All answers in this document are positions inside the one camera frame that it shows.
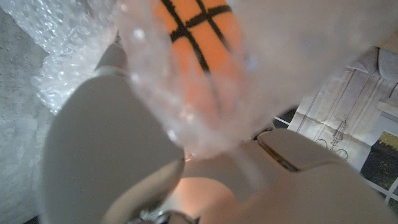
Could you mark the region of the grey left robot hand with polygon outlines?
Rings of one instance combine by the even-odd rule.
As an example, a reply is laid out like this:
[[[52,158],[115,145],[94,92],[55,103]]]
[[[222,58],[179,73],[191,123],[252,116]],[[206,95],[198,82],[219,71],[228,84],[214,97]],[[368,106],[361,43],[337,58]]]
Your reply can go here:
[[[345,161],[287,129],[191,161],[133,95],[119,41],[52,121],[44,223],[396,223]]]

